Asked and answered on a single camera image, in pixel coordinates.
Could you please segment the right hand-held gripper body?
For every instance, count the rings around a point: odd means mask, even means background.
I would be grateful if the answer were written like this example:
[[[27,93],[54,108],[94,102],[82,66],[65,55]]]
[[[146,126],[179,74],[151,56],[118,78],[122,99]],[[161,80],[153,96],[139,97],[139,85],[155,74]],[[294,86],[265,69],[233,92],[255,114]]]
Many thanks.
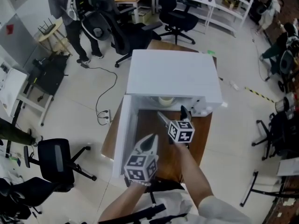
[[[195,133],[194,126],[188,119],[170,120],[167,122],[167,134],[169,144],[192,142]]]

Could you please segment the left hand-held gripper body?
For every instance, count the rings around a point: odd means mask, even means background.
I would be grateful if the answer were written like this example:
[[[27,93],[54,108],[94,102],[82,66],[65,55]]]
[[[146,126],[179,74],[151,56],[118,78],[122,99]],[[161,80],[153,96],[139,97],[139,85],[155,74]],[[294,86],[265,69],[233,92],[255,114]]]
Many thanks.
[[[134,150],[124,166],[125,176],[131,182],[150,186],[150,181],[157,172],[158,158],[158,155]]]

